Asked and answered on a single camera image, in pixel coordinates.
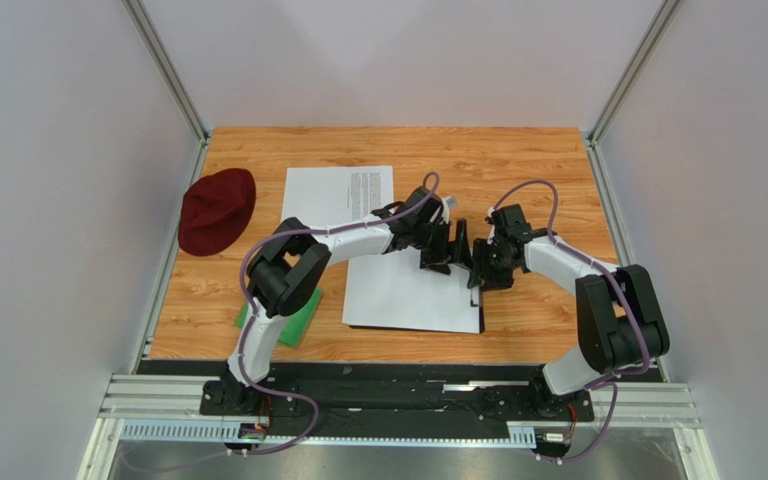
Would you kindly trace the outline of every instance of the red hat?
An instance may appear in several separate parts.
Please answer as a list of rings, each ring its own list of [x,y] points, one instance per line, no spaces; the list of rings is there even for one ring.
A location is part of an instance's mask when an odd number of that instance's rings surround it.
[[[256,202],[257,187],[248,170],[230,168],[201,178],[183,195],[180,248],[197,257],[226,249],[245,231]]]

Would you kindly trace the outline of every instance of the white paper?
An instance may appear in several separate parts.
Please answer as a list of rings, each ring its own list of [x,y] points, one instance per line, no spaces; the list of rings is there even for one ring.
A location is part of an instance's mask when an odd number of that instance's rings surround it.
[[[308,225],[348,222],[393,201],[393,167],[290,168],[281,218]],[[406,249],[349,260],[343,323],[362,327],[480,333],[468,274],[419,268]]]

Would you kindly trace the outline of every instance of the maroon hat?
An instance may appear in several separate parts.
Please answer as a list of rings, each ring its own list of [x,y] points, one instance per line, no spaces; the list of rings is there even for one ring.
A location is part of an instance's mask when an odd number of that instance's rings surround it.
[[[183,195],[180,248],[197,257],[226,249],[245,231],[256,202],[257,187],[248,170],[230,168],[201,178]]]

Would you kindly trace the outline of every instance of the wooden tabletop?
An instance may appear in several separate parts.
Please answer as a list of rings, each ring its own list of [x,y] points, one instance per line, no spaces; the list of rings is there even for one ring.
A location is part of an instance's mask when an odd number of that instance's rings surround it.
[[[572,128],[220,128],[202,174],[246,168],[257,183],[247,230],[211,257],[180,252],[150,350],[151,358],[224,359],[239,337],[242,257],[280,223],[288,167],[392,165],[395,198],[404,199],[430,170],[452,217],[466,218],[470,243],[487,234],[488,207],[525,179],[555,183],[555,230],[571,245],[615,262],[615,253],[580,132]],[[528,187],[520,203],[535,228],[546,225],[552,194]],[[322,302],[298,348],[278,345],[276,359],[448,363],[542,363],[576,343],[573,297],[537,274],[515,273],[514,287],[484,295],[485,332],[356,330],[341,323],[346,263],[329,268]]]

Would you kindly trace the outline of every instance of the gray floor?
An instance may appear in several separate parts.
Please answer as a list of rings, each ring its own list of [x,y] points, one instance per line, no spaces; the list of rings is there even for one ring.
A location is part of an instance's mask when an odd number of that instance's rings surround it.
[[[572,451],[593,438],[577,430]],[[221,451],[210,443],[127,442],[121,447],[138,467],[160,468]],[[610,430],[587,459],[561,467],[537,462],[529,451],[490,448],[405,448],[298,446],[244,459],[223,457],[162,475],[135,473],[119,465],[110,478],[256,480],[410,479],[641,479],[683,480],[677,444],[670,429]]]

